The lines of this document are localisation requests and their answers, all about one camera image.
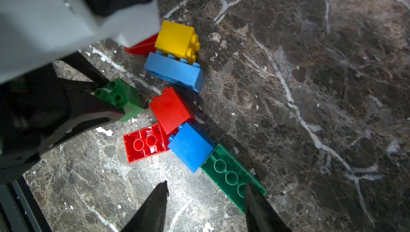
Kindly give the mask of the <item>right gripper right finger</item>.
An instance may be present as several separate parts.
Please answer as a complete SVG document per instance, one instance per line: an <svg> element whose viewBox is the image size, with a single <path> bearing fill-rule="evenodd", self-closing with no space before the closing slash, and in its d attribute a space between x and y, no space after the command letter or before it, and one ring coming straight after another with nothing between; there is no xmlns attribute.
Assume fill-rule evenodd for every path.
<svg viewBox="0 0 410 232"><path fill-rule="evenodd" d="M249 232L291 232L253 182L245 188L245 215Z"/></svg>

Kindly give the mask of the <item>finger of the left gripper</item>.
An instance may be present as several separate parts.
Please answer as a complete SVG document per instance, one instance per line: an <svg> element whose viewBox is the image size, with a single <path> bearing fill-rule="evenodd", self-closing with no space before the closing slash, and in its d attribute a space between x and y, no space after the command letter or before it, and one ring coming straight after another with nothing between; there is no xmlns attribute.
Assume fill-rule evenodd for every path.
<svg viewBox="0 0 410 232"><path fill-rule="evenodd" d="M42 139L42 154L84 132L117 122L125 116L122 109L95 97L78 81L63 83L63 92L67 109L63 117L51 126L47 137Z"/></svg>

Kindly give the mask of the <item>light blue long lego brick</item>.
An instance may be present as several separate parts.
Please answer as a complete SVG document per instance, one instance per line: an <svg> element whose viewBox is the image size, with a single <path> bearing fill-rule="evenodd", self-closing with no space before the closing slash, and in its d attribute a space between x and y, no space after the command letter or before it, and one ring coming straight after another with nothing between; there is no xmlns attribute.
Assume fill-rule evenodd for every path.
<svg viewBox="0 0 410 232"><path fill-rule="evenodd" d="M189 64L187 59L177 60L172 54L159 50L149 53L145 69L167 82L199 93L204 83L204 73L199 63Z"/></svg>

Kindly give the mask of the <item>blue square lego brick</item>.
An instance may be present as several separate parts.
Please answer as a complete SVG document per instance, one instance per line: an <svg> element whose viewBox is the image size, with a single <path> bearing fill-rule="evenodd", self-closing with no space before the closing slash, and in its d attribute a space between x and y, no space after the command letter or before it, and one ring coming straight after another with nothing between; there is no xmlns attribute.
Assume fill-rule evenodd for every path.
<svg viewBox="0 0 410 232"><path fill-rule="evenodd" d="M205 162L215 148L215 143L196 122L178 126L178 132L169 137L169 149L192 172Z"/></svg>

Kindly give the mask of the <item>yellow lego brick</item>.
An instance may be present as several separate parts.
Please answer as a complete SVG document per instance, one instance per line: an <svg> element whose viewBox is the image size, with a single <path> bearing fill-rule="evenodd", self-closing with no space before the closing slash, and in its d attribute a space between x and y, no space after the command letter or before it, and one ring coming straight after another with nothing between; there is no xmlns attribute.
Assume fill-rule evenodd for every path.
<svg viewBox="0 0 410 232"><path fill-rule="evenodd" d="M193 27L164 20L154 47L193 64L201 44Z"/></svg>

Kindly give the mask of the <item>orange-red square lego brick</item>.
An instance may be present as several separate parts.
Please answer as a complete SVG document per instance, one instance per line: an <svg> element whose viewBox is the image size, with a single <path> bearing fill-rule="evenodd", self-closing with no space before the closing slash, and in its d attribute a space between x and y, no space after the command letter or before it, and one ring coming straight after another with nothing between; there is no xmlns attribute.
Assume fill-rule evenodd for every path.
<svg viewBox="0 0 410 232"><path fill-rule="evenodd" d="M185 122L195 120L191 108L172 87L166 87L160 96L153 97L149 107L166 134L171 134Z"/></svg>

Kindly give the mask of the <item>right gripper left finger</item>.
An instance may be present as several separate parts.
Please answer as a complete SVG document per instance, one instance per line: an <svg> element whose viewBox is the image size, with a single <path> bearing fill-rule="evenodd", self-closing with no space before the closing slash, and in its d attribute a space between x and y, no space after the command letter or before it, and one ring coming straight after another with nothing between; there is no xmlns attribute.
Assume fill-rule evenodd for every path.
<svg viewBox="0 0 410 232"><path fill-rule="evenodd" d="M159 183L121 231L163 232L168 196L167 182Z"/></svg>

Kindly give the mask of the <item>dark green long lego brick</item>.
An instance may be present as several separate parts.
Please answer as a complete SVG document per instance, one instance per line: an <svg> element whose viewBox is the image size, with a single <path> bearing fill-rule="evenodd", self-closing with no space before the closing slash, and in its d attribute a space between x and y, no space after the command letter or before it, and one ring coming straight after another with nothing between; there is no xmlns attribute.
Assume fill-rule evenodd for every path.
<svg viewBox="0 0 410 232"><path fill-rule="evenodd" d="M255 184L262 195L267 194L263 185L221 143L201 165L201 169L241 212L245 212L247 183Z"/></svg>

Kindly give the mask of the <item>black mounting rail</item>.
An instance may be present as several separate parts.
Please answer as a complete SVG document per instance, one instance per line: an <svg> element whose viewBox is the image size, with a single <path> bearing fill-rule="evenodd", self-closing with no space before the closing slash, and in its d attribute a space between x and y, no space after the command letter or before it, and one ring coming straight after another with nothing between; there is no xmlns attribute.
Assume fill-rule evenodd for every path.
<svg viewBox="0 0 410 232"><path fill-rule="evenodd" d="M1 231L51 231L23 176L1 185Z"/></svg>

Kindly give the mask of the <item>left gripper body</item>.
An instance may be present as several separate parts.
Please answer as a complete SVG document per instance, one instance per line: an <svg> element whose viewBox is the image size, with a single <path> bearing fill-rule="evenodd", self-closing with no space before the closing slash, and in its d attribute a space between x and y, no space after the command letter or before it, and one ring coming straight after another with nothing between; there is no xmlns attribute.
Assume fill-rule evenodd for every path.
<svg viewBox="0 0 410 232"><path fill-rule="evenodd" d="M82 100L109 80L82 54L61 58L90 81L59 78L52 63L1 84L1 183L20 177L56 145L107 120L95 119L63 126L78 119Z"/></svg>

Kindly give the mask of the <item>bright green square lego brick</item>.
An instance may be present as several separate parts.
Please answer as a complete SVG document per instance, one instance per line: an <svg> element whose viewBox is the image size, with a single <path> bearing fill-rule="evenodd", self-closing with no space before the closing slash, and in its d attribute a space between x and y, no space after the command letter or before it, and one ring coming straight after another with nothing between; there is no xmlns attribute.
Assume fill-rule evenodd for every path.
<svg viewBox="0 0 410 232"><path fill-rule="evenodd" d="M137 90L121 78L117 78L102 88L93 92L94 96L119 108L125 113L119 121L124 123L138 114L145 108Z"/></svg>

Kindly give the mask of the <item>red lego brick far left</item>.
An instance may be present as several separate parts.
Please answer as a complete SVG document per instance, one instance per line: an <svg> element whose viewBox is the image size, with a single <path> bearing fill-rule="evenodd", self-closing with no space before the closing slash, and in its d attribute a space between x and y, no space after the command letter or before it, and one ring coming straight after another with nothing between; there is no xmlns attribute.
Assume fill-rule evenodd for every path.
<svg viewBox="0 0 410 232"><path fill-rule="evenodd" d="M157 51L155 48L157 38L158 34L155 34L130 48L125 47L124 50L132 55L148 55L149 53L154 53Z"/></svg>

